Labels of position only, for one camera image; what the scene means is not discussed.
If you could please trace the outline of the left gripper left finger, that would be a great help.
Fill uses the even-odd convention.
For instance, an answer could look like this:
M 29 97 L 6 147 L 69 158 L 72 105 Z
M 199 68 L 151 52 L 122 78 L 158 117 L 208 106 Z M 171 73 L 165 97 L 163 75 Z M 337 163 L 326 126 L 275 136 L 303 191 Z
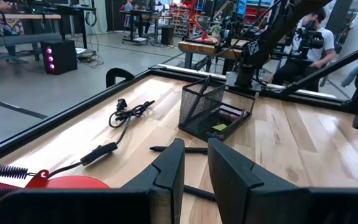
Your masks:
M 185 147 L 176 138 L 118 189 L 26 189 L 0 201 L 0 224 L 179 224 Z

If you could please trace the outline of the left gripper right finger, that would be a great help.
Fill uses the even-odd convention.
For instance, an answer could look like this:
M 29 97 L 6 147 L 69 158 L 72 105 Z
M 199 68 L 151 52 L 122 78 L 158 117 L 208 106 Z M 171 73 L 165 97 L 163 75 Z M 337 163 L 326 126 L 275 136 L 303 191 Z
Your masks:
M 223 224 L 358 224 L 358 188 L 298 187 L 215 138 L 208 165 Z

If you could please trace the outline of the black pen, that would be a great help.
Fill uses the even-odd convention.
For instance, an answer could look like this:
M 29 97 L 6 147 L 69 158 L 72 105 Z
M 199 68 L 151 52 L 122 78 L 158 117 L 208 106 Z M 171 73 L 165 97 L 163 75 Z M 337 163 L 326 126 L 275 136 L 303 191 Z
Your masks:
M 198 103 L 200 102 L 200 99 L 202 98 L 205 90 L 208 88 L 210 80 L 211 80 L 211 76 L 208 76 L 205 79 L 205 81 L 203 83 L 203 86 L 201 87 L 200 91 L 198 92 L 198 94 L 196 96 L 196 99 L 194 100 L 194 102 L 193 102 L 193 104 L 191 106 L 191 109 L 190 109 L 190 112 L 188 113 L 186 121 L 189 121 L 191 119 L 191 117 L 193 116 L 193 113 L 195 112 L 195 109 L 196 109 Z
M 149 149 L 151 151 L 155 151 L 155 152 L 163 152 L 164 150 L 166 150 L 168 148 L 168 146 L 152 146 Z M 203 155 L 207 155 L 208 153 L 208 149 L 206 147 L 173 147 L 174 149 L 178 149 L 180 151 L 184 151 L 185 153 L 188 154 L 203 154 Z
M 209 200 L 211 202 L 216 202 L 216 197 L 215 194 L 205 191 L 205 190 L 201 190 L 195 187 L 192 187 L 190 185 L 184 185 L 184 189 L 183 189 L 184 193 L 193 195 L 195 197 L 199 197 L 205 200 Z

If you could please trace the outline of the pink sticky note pad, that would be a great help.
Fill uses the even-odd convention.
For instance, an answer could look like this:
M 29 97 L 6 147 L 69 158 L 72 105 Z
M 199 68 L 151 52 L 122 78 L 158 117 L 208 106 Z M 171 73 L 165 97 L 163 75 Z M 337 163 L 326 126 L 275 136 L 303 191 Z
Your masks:
M 236 120 L 242 120 L 248 116 L 248 112 L 244 110 L 237 110 L 228 106 L 221 106 L 218 110 L 219 117 L 228 123 L 233 123 Z

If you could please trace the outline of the black mesh desk organizer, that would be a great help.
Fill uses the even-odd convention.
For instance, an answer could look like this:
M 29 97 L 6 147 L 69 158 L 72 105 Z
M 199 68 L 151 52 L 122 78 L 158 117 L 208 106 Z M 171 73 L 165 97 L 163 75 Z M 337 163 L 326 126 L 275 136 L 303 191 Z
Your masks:
M 245 102 L 240 106 L 227 104 L 223 102 L 224 93 L 227 92 L 226 86 L 217 80 L 213 80 L 211 77 L 208 88 L 200 99 L 193 116 L 189 121 L 186 121 L 191 106 L 203 86 L 205 79 L 206 78 L 190 83 L 182 88 L 178 128 L 205 142 L 210 138 L 209 133 L 218 133 L 221 136 L 220 141 L 225 141 L 250 119 L 256 97 L 238 93 Z M 242 120 L 238 119 L 233 123 L 225 122 L 218 115 L 218 110 L 221 106 L 244 110 L 248 112 L 248 116 Z M 222 131 L 213 130 L 211 128 L 212 126 L 222 123 L 227 125 L 227 128 Z

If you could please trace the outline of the red desk lamp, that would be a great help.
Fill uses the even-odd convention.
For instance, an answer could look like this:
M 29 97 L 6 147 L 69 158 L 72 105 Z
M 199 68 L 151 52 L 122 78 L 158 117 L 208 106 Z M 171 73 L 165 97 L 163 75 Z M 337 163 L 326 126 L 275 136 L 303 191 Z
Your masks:
M 196 42 L 207 43 L 207 44 L 212 44 L 212 45 L 215 45 L 218 42 L 218 40 L 215 37 L 210 37 L 208 35 L 207 31 L 197 21 L 195 14 L 190 17 L 190 20 L 201 31 L 201 37 L 198 37 L 197 39 L 195 39 Z
M 63 188 L 63 189 L 101 189 L 108 185 L 93 177 L 81 175 L 69 175 L 53 178 L 47 170 L 40 170 L 37 173 L 31 173 L 27 168 L 8 166 L 0 164 L 0 177 L 11 179 L 25 179 L 30 176 L 31 179 L 25 186 L 27 189 L 35 188 Z M 8 193 L 19 190 L 20 187 L 0 182 L 0 199 Z

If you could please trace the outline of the black table clamp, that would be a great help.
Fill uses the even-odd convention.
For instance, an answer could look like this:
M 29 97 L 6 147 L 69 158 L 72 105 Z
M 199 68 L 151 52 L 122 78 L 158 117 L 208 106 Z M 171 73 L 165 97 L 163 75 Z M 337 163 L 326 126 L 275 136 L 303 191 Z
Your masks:
M 123 78 L 126 82 L 133 80 L 135 76 L 122 68 L 112 68 L 106 73 L 106 87 L 115 85 L 118 78 Z

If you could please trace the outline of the wooden background table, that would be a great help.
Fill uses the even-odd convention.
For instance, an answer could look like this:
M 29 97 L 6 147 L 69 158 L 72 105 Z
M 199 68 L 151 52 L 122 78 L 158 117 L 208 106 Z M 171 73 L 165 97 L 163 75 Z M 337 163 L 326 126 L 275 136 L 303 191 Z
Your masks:
M 207 42 L 188 42 L 180 41 L 178 43 L 178 48 L 185 53 L 185 62 L 184 67 L 189 69 L 201 69 L 204 65 L 206 66 L 205 70 L 209 72 L 210 65 L 212 61 L 218 57 L 223 58 L 223 69 L 222 74 L 226 75 L 227 72 L 233 69 L 234 61 L 240 59 L 242 56 L 242 50 L 239 46 L 234 47 L 233 49 L 226 50 L 222 49 L 222 53 L 211 43 Z M 193 54 L 204 55 L 199 62 L 193 64 Z

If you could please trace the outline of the black trash bin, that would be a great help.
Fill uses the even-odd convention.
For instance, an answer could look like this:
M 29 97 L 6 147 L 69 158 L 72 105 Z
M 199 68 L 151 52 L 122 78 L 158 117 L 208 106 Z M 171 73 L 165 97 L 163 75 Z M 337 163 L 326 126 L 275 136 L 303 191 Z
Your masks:
M 173 25 L 165 25 L 162 27 L 161 41 L 160 41 L 162 45 L 173 44 L 174 29 L 175 28 Z

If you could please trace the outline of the small potted plant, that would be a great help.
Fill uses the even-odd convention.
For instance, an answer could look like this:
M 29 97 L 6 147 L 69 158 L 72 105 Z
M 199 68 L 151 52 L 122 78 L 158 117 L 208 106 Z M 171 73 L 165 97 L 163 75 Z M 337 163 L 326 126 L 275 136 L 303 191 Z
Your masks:
M 222 29 L 222 27 L 219 24 L 215 24 L 215 25 L 211 26 L 209 29 L 211 32 L 211 36 L 219 39 L 221 36 L 220 35 L 221 29 Z

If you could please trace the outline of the black computer tower pink lights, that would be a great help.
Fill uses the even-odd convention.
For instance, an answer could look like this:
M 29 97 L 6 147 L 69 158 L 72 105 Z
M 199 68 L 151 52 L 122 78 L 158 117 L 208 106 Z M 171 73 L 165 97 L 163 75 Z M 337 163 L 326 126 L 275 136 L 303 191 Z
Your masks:
M 51 40 L 40 44 L 46 73 L 61 75 L 78 69 L 73 40 Z

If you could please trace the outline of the black background desk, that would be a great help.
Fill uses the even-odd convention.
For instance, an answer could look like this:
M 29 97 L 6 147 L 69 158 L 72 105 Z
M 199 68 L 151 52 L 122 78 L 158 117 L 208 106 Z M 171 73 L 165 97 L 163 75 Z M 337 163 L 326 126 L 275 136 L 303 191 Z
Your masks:
M 83 48 L 87 49 L 87 38 L 86 38 L 86 23 L 87 20 L 85 18 L 85 11 L 92 12 L 96 14 L 96 8 L 94 7 L 85 7 L 81 5 L 71 6 L 69 4 L 54 4 L 54 8 L 56 9 L 56 13 L 61 16 L 80 16 L 82 18 L 81 21 L 81 33 L 83 38 Z

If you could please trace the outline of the wooden top background bench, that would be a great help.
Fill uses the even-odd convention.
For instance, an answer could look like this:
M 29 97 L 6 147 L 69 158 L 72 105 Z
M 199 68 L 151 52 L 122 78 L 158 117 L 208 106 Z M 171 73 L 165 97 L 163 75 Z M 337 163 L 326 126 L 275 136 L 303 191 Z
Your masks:
M 0 19 L 6 23 L 8 19 L 27 19 L 27 20 L 41 20 L 45 23 L 47 20 L 51 20 L 54 23 L 54 29 L 51 32 L 43 34 L 28 34 L 28 35 L 12 35 L 12 36 L 3 36 L 3 30 L 0 34 L 0 47 L 9 47 L 13 45 L 23 45 L 23 44 L 32 44 L 32 50 L 25 50 L 23 52 L 16 52 L 15 55 L 9 53 L 0 53 L 0 61 L 16 59 L 17 57 L 28 57 L 30 55 L 39 56 L 41 54 L 40 50 L 37 48 L 37 44 L 43 41 L 51 40 L 61 40 L 62 37 L 59 31 L 59 22 L 61 16 L 58 14 L 11 14 L 0 12 Z

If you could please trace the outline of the black aluminium table frame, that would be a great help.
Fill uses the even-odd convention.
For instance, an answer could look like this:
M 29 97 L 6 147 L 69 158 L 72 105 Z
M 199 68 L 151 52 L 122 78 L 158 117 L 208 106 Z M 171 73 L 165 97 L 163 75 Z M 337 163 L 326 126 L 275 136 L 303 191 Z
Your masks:
M 106 74 L 107 89 L 98 93 L 97 95 L 65 110 L 55 116 L 45 118 L 39 124 L 26 129 L 6 140 L 0 142 L 0 158 L 18 150 L 20 147 L 32 142 L 44 135 L 45 133 L 55 129 L 59 125 L 66 123 L 70 119 L 78 116 L 86 110 L 96 106 L 107 98 L 118 94 L 120 91 L 129 88 L 140 80 L 149 75 L 165 77 L 174 80 L 182 80 L 186 82 L 196 82 L 208 76 L 211 80 L 220 84 L 225 84 L 226 90 L 237 95 L 249 96 L 251 93 L 258 93 L 260 96 L 274 98 L 277 100 L 289 101 L 293 103 L 301 103 L 305 105 L 315 106 L 329 110 L 342 111 L 345 113 L 358 113 L 358 88 L 356 89 L 351 100 L 342 101 L 331 96 L 320 96 L 316 92 L 307 92 L 303 89 L 307 84 L 319 78 L 328 76 L 330 73 L 352 63 L 358 59 L 358 50 L 349 54 L 348 56 L 332 63 L 321 70 L 311 74 L 310 76 L 293 83 L 287 87 L 274 87 L 272 84 L 257 89 L 256 85 L 253 87 L 244 87 L 235 84 L 234 81 L 238 79 L 238 75 L 216 75 L 212 73 L 203 73 L 187 68 L 170 67 L 168 65 L 155 65 L 151 69 L 146 70 L 140 74 L 126 75 L 126 79 L 119 83 L 115 82 L 115 78 L 119 76 L 119 72 L 114 68 Z

